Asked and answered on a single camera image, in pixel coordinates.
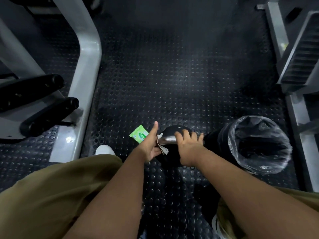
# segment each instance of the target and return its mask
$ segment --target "wipe packet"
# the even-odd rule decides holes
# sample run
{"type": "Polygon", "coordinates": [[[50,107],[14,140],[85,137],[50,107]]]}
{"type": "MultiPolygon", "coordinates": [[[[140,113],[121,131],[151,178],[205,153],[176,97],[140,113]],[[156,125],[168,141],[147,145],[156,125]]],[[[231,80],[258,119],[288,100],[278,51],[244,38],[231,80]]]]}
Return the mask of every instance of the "wipe packet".
{"type": "Polygon", "coordinates": [[[139,125],[138,128],[136,128],[134,132],[130,134],[130,137],[134,138],[134,140],[137,141],[138,143],[141,143],[146,138],[147,135],[148,135],[148,131],[146,131],[142,125],[139,125]]]}

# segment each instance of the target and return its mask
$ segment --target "forearm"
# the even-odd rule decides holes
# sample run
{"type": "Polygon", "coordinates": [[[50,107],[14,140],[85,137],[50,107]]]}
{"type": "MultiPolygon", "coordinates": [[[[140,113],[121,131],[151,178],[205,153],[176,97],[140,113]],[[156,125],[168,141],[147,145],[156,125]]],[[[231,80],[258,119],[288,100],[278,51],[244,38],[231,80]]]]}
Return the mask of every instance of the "forearm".
{"type": "Polygon", "coordinates": [[[135,239],[141,219],[144,161],[144,153],[134,149],[64,239],[135,239]]]}
{"type": "Polygon", "coordinates": [[[197,167],[220,193],[249,238],[317,237],[319,213],[300,201],[208,150],[197,167]]]}

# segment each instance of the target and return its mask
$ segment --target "gym floor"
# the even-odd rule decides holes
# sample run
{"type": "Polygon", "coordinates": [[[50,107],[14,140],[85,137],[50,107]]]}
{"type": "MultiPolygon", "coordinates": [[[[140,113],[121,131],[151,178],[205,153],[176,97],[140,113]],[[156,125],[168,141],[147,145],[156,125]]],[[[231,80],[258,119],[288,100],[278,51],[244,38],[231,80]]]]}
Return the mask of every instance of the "gym floor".
{"type": "MultiPolygon", "coordinates": [[[[129,134],[140,124],[150,130],[155,120],[160,131],[180,124],[208,133],[241,116],[261,115],[292,139],[266,15],[255,9],[266,0],[103,1],[102,13],[93,17],[102,61],[81,157],[107,144],[125,160],[137,145],[129,134]]],[[[36,20],[50,47],[28,50],[46,73],[65,78],[67,95],[77,38],[61,17],[36,20]]],[[[54,127],[0,144],[0,191],[50,165],[57,132],[54,127]]],[[[147,238],[216,237],[201,204],[210,200],[208,181],[196,168],[167,168],[159,160],[145,168],[141,231],[147,238]]],[[[259,178],[303,189],[297,174],[292,160],[283,172],[259,178]]]]}

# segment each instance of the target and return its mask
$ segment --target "plastic bag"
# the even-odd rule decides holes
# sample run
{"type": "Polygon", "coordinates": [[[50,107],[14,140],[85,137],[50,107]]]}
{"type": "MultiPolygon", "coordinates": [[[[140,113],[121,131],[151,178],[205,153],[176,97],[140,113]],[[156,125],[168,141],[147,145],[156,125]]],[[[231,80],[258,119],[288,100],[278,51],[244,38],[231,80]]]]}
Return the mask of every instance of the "plastic bag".
{"type": "Polygon", "coordinates": [[[230,124],[228,145],[239,165],[261,175],[281,172],[293,149],[279,126],[262,116],[244,116],[230,124]]]}

